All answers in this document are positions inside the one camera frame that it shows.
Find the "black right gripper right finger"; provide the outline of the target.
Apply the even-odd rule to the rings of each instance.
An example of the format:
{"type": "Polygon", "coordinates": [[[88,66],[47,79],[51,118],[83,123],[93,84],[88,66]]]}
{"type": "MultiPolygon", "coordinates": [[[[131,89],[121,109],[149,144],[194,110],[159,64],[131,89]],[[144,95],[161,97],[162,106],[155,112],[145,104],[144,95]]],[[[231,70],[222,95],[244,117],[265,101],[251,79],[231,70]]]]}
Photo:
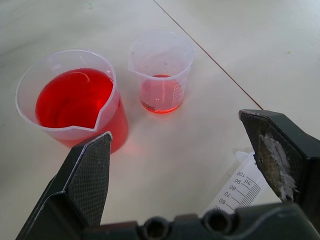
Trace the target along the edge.
{"type": "Polygon", "coordinates": [[[295,202],[310,220],[320,218],[320,141],[287,116],[268,110],[239,111],[268,185],[282,202],[295,202]]]}

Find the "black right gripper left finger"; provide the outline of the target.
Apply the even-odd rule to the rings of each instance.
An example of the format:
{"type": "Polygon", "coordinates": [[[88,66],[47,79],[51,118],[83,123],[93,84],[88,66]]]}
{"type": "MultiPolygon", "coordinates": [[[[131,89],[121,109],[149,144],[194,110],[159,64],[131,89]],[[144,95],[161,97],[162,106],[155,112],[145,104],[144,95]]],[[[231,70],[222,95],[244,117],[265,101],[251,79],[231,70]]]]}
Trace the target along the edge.
{"type": "Polygon", "coordinates": [[[99,226],[108,194],[112,135],[71,148],[20,230],[18,240],[79,240],[99,226]]]}

